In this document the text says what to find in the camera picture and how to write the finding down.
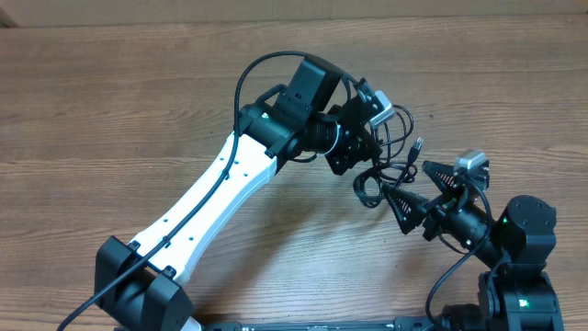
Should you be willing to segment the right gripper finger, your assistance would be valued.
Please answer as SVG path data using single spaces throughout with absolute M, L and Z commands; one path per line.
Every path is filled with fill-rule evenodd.
M 403 234 L 421 225 L 432 209 L 431 200 L 403 188 L 385 184 L 382 192 Z
M 458 199 L 463 193 L 462 182 L 452 165 L 432 161 L 423 162 L 423 171 L 440 191 L 438 200 Z

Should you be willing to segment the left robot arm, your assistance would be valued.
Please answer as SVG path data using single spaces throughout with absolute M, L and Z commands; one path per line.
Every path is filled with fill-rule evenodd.
M 205 173 L 159 220 L 96 254 L 94 304 L 126 330 L 197 330 L 185 285 L 238 209 L 302 153 L 343 174 L 379 158 L 372 132 L 394 113 L 381 91 L 305 53 L 286 85 L 236 105 L 233 131 Z

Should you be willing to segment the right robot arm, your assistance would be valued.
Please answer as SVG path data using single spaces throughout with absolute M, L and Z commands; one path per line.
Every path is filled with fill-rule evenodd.
M 382 189 L 401 230 L 408 233 L 421 225 L 427 241 L 448 234 L 466 251 L 459 266 L 476 257 L 488 267 L 478 278 L 478 303 L 428 313 L 424 329 L 563 329 L 559 300 L 544 270 L 556 245 L 556 209 L 519 195 L 492 217 L 484 194 L 490 184 L 486 160 L 454 165 L 426 161 L 423 171 L 440 191 L 432 200 L 396 186 Z

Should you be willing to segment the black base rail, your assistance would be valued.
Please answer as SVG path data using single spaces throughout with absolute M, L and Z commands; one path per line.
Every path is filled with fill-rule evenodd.
M 242 324 L 216 322 L 203 325 L 189 318 L 180 331 L 434 331 L 436 327 L 426 317 L 401 316 L 385 321 L 353 321 L 337 323 L 274 323 Z

